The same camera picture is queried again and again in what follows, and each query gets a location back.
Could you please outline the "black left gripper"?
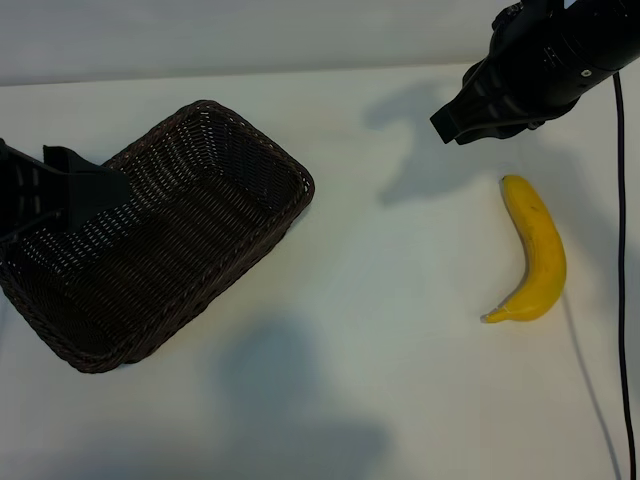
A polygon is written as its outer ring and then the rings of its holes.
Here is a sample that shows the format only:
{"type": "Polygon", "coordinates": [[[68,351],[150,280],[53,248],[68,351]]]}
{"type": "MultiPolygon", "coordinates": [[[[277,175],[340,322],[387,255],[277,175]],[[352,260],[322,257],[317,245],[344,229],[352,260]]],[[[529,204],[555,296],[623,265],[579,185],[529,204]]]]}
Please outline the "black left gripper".
{"type": "Polygon", "coordinates": [[[41,162],[1,140],[2,241],[17,241],[45,227],[66,225],[66,231],[76,231],[130,200],[125,173],[62,146],[44,146],[43,153],[41,162]]]}

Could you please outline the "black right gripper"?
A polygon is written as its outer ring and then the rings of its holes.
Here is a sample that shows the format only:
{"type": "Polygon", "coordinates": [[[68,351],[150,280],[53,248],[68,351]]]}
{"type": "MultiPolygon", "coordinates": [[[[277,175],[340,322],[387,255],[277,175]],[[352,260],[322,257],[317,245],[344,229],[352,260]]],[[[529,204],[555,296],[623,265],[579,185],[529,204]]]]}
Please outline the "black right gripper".
{"type": "Polygon", "coordinates": [[[573,52],[553,30],[494,31],[487,57],[464,74],[458,95],[430,120],[441,140],[507,139],[573,108],[573,52]]]}

